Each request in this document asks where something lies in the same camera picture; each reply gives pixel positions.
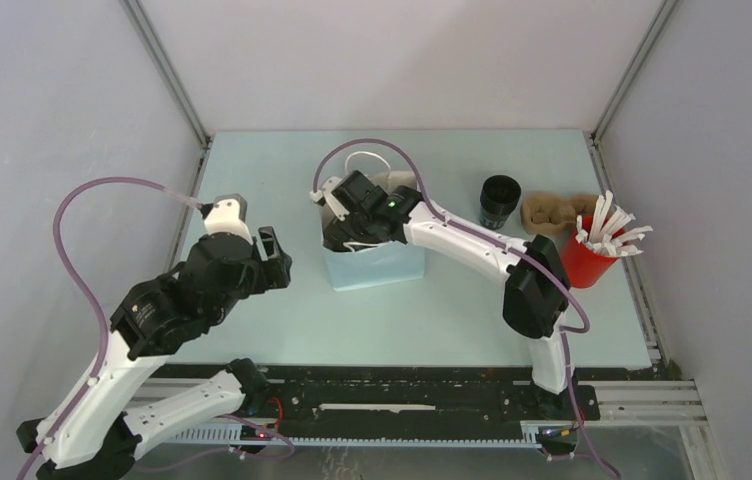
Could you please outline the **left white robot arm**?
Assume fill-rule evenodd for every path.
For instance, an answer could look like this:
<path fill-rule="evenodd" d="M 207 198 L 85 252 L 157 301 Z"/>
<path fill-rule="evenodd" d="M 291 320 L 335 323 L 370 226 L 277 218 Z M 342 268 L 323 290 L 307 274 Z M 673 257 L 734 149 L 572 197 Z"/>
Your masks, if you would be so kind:
<path fill-rule="evenodd" d="M 206 234 L 170 271 L 133 286 L 110 318 L 107 345 L 73 392 L 17 438 L 39 479 L 120 479 L 146 453 L 212 418 L 256 416 L 269 383 L 252 360 L 235 359 L 210 379 L 158 402 L 129 407 L 143 383 L 184 344 L 221 324 L 251 296 L 290 284 L 291 257 L 271 227 L 244 239 Z"/>

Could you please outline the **light blue paper bag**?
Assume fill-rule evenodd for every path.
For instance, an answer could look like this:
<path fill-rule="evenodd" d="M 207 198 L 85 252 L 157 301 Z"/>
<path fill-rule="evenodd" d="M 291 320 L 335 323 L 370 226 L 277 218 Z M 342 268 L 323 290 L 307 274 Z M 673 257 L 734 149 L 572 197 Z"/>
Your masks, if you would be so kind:
<path fill-rule="evenodd" d="M 367 179 L 374 188 L 379 187 L 386 194 L 400 187 L 417 191 L 417 179 L 412 171 L 394 171 L 385 158 L 374 152 L 360 150 L 350 153 L 344 162 L 346 176 L 358 172 L 349 166 L 356 156 L 372 157 L 384 165 L 383 171 L 375 175 L 362 174 L 362 178 Z M 340 177 L 330 177 L 318 193 L 334 193 L 340 188 L 342 180 Z M 351 291 L 424 277 L 425 253 L 422 248 L 400 242 L 377 241 L 367 235 L 362 237 L 366 237 L 364 240 L 357 239 L 355 235 L 359 234 L 348 233 L 349 229 L 344 230 L 343 222 L 335 216 L 332 205 L 340 208 L 339 202 L 332 200 L 329 206 L 325 202 L 318 202 L 321 208 L 322 253 L 330 284 L 335 291 Z"/>

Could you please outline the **red cup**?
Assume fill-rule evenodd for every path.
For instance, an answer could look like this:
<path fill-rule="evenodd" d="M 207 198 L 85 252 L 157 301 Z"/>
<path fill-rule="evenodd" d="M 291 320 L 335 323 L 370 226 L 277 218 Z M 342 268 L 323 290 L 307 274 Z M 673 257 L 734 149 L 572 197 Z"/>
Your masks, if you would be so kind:
<path fill-rule="evenodd" d="M 588 246 L 577 241 L 577 230 L 569 235 L 560 252 L 564 269 L 571 286 L 587 289 L 597 281 L 617 262 L 618 257 L 600 255 Z"/>

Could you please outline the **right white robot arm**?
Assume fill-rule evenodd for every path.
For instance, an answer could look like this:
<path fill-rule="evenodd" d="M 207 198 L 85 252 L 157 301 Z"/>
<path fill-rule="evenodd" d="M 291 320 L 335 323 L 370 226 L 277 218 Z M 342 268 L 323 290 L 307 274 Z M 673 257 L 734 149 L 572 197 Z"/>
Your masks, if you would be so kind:
<path fill-rule="evenodd" d="M 402 243 L 439 253 L 489 278 L 503 291 L 504 322 L 528 343 L 535 408 L 558 418 L 572 407 L 559 327 L 569 306 L 570 284 L 551 241 L 497 235 L 427 201 L 415 186 L 387 191 L 358 170 L 329 178 L 309 196 L 329 215 L 324 235 L 331 246 Z"/>

